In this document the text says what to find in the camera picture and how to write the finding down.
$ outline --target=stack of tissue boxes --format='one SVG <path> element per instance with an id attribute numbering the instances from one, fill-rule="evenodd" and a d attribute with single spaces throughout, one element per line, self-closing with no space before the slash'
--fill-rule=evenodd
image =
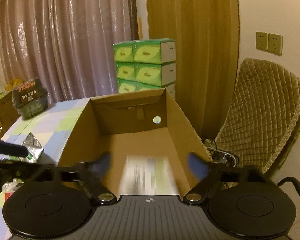
<path id="1" fill-rule="evenodd" d="M 119 93 L 166 87 L 175 97 L 174 40 L 123 41 L 113 48 Z"/>

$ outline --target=black cable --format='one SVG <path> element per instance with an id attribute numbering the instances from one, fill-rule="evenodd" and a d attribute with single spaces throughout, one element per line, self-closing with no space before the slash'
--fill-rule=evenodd
<path id="1" fill-rule="evenodd" d="M 217 143 L 216 143 L 216 141 L 213 139 L 213 141 L 214 141 L 214 145 L 216 146 L 216 152 L 217 152 L 217 154 L 218 154 L 218 148 L 217 148 Z"/>

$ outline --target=curtain fold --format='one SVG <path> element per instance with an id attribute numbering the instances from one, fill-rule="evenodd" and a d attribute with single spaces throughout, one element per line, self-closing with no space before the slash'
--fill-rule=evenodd
<path id="1" fill-rule="evenodd" d="M 112 44 L 137 36 L 135 0 L 0 0 L 5 79 L 39 77 L 51 102 L 117 92 Z"/>

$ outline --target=brown curtain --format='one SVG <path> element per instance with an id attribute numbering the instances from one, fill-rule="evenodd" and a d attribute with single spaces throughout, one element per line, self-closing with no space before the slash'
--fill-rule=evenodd
<path id="1" fill-rule="evenodd" d="M 0 0 L 6 81 L 39 77 L 52 102 L 116 92 L 112 44 L 137 35 L 135 0 Z"/>

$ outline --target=power outlet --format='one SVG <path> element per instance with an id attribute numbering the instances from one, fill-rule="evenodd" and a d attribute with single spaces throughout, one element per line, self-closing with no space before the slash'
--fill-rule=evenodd
<path id="1" fill-rule="evenodd" d="M 281 56 L 282 44 L 283 44 L 283 37 L 281 35 L 269 33 L 268 52 Z"/>
<path id="2" fill-rule="evenodd" d="M 268 50 L 268 33 L 256 32 L 256 48 Z"/>

